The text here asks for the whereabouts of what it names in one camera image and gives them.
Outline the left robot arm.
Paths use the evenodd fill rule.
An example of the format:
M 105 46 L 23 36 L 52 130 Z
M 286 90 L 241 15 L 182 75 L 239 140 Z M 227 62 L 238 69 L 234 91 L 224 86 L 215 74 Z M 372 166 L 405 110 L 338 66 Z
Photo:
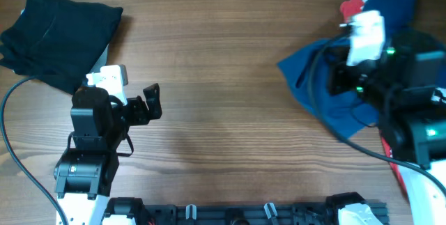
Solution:
M 144 96 L 126 103 L 99 87 L 84 87 L 72 97 L 74 130 L 54 169 L 55 192 L 62 224 L 101 224 L 112 182 L 132 126 L 147 125 L 162 116 L 160 87 L 153 84 Z

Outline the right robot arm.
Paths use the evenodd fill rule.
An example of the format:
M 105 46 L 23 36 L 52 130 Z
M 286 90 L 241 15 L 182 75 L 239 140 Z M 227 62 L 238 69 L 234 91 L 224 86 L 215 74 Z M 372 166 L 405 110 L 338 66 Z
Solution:
M 378 112 L 378 130 L 404 186 L 414 224 L 445 223 L 445 50 L 416 30 L 394 34 L 377 60 L 347 64 L 348 47 L 328 50 L 328 91 L 353 91 Z

